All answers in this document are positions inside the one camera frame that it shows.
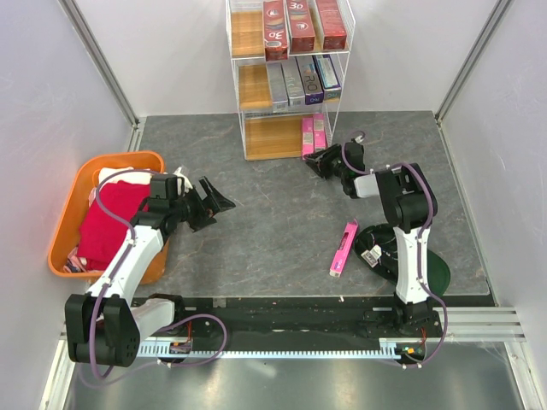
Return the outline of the purple toothpaste box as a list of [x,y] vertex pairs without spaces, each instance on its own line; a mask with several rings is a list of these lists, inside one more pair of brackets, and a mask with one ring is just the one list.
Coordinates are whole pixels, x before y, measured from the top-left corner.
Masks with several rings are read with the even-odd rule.
[[323,103],[324,91],[312,56],[297,56],[297,67],[303,84],[306,105]]
[[338,100],[341,97],[342,85],[329,55],[313,56],[325,101]]

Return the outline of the silver Protefix toothpaste box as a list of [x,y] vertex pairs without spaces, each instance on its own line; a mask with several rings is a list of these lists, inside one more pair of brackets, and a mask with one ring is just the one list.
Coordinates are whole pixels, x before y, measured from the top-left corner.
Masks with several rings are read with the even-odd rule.
[[281,67],[289,105],[292,107],[303,106],[305,104],[305,94],[296,59],[292,57],[282,61]]

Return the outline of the silver plain toothpaste box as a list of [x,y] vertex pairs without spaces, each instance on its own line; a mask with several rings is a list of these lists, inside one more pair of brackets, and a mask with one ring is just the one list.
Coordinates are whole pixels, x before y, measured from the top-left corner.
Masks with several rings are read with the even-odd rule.
[[272,62],[266,65],[268,87],[274,113],[285,112],[288,109],[288,96],[281,64]]

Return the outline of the red 3D toothpaste box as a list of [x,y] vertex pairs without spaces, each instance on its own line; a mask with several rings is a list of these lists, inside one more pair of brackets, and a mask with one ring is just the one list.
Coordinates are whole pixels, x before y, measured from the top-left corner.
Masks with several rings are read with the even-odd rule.
[[283,1],[262,3],[262,37],[266,62],[288,58],[288,33]]
[[285,2],[288,17],[290,52],[293,55],[309,53],[315,49],[315,28],[306,0]]

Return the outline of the large red toothpaste box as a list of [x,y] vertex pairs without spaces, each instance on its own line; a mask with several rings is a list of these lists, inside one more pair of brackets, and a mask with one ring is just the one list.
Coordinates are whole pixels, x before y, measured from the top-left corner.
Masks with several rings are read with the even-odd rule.
[[320,43],[323,50],[344,50],[347,32],[336,0],[315,0],[320,20]]

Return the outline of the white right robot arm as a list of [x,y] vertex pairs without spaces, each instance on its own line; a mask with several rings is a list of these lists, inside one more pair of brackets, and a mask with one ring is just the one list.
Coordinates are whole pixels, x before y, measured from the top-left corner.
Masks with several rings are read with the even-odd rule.
[[427,282],[427,239],[438,211],[420,167],[401,163],[378,171],[367,170],[364,146],[353,139],[303,157],[319,177],[340,179],[352,199],[378,197],[385,222],[362,229],[353,250],[373,272],[395,285],[390,326],[401,336],[436,333],[437,313]]

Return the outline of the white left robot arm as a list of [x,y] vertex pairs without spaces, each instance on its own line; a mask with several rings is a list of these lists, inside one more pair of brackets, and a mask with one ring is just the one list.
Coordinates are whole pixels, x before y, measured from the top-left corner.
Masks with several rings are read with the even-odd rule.
[[108,209],[101,198],[106,177],[97,187],[95,202],[113,220],[126,227],[126,237],[105,272],[84,294],[72,294],[65,303],[68,355],[75,363],[96,369],[129,367],[141,342],[157,332],[178,336],[193,317],[184,312],[175,295],[153,295],[139,307],[131,302],[153,259],[163,250],[178,224],[192,231],[213,225],[215,216],[235,207],[207,178],[199,180],[204,195],[177,173],[152,172],[150,195],[138,212],[125,220]]

